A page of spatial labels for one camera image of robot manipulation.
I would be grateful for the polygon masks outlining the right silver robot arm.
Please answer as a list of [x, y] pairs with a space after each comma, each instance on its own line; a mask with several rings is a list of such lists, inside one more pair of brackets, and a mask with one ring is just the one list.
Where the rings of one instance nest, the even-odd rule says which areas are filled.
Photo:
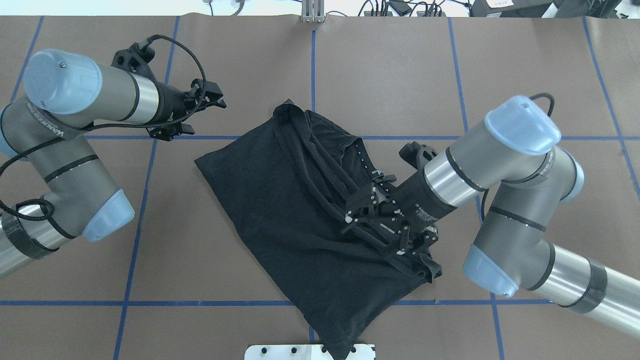
[[438, 240], [435, 223], [471, 199], [497, 192], [462, 267], [466, 277], [498, 296], [520, 289], [570, 312], [639, 337], [639, 281], [546, 240], [561, 203], [575, 198], [585, 172], [558, 146], [549, 93], [516, 95], [442, 153], [411, 142], [400, 157], [416, 169], [391, 189], [392, 175], [375, 175], [347, 199], [348, 230], [382, 231], [386, 252], [420, 260]]

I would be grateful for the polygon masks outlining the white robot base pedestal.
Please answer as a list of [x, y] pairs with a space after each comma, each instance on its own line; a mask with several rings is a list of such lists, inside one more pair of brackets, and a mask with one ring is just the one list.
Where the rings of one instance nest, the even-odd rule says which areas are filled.
[[[347, 360], [375, 360], [374, 344], [355, 344]], [[256, 344], [247, 347], [245, 360], [333, 360], [322, 344]]]

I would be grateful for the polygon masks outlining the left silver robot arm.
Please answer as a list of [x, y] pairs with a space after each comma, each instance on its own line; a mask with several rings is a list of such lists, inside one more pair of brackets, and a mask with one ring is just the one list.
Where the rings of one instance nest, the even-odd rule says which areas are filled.
[[1, 151], [9, 164], [27, 160], [48, 186], [39, 198], [2, 205], [1, 276], [52, 255], [76, 237], [96, 242], [135, 217], [86, 139], [95, 121], [143, 128], [171, 141], [194, 134], [194, 112], [226, 107], [214, 82], [194, 79], [181, 91], [156, 79], [146, 42], [115, 53], [110, 65], [82, 54], [46, 48], [23, 74], [25, 95], [1, 110]]

